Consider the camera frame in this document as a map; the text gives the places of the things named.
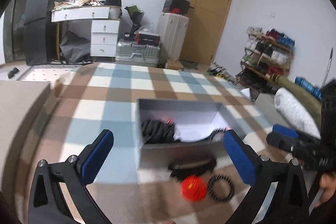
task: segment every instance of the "blue gripper pad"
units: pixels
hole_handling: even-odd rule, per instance
[[[83,185],[91,184],[114,143],[114,136],[110,130],[104,129],[92,144],[87,145],[79,155],[77,171]]]
[[[275,124],[273,126],[273,132],[277,132],[281,135],[287,136],[289,138],[296,139],[298,137],[298,134],[296,133],[295,130],[281,126],[279,124]]]
[[[244,144],[244,142],[237,136],[233,130],[228,130],[224,134],[223,145],[227,151],[230,159],[232,160],[234,166],[236,167],[242,181],[245,184],[252,186],[256,180],[255,166],[244,152],[244,150],[249,148],[249,156],[255,160],[255,157],[258,157],[253,149]]]

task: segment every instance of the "open box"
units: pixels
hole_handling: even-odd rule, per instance
[[[209,157],[227,155],[222,141],[188,142],[203,139],[216,128],[233,129],[240,138],[244,131],[235,118],[221,103],[180,101],[168,99],[138,99],[137,101],[137,139],[140,146],[140,168],[168,167],[190,160],[204,160]],[[181,143],[144,144],[141,124],[146,119],[168,121],[171,119],[176,132],[186,141]]]

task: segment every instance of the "white suitcase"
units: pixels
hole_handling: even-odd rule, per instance
[[[156,29],[161,37],[160,64],[169,58],[179,59],[188,24],[189,18],[182,15],[164,13],[160,16]]]

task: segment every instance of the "white desk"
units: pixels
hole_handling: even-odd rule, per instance
[[[51,22],[57,22],[56,47],[59,58],[59,22],[78,19],[92,19],[91,56],[116,56],[120,19],[110,19],[115,6],[84,6],[51,13]]]

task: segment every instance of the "plaid bedspread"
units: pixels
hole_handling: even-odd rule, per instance
[[[271,124],[258,108],[226,80],[175,70],[93,64],[68,72],[60,103],[51,117],[32,162],[23,193],[27,203],[30,185],[39,160],[49,163],[78,155],[98,136],[110,129],[114,147],[95,182],[88,189],[113,224],[163,223],[223,224],[248,191],[229,157],[218,159],[216,174],[226,174],[235,183],[236,194],[228,203],[218,203],[208,195],[190,203],[180,195],[179,183],[169,178],[166,169],[138,169],[139,147],[133,138],[136,100],[171,98],[221,102],[236,118],[247,136],[244,142],[258,154],[284,161],[286,154],[265,144]],[[214,174],[202,176],[208,181]],[[75,219],[80,216],[69,202]]]

